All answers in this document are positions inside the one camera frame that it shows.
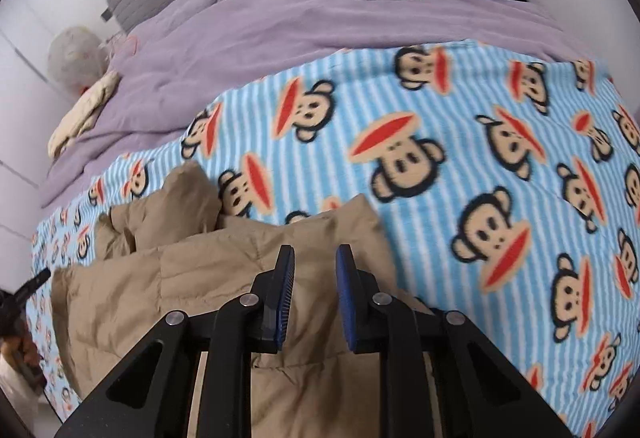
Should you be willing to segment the left hand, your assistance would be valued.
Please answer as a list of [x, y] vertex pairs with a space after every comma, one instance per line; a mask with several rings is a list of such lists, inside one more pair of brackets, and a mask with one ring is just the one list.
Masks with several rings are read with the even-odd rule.
[[47, 380], [40, 368], [41, 358], [37, 346], [29, 334], [4, 337], [1, 342], [1, 355], [36, 395], [43, 393]]

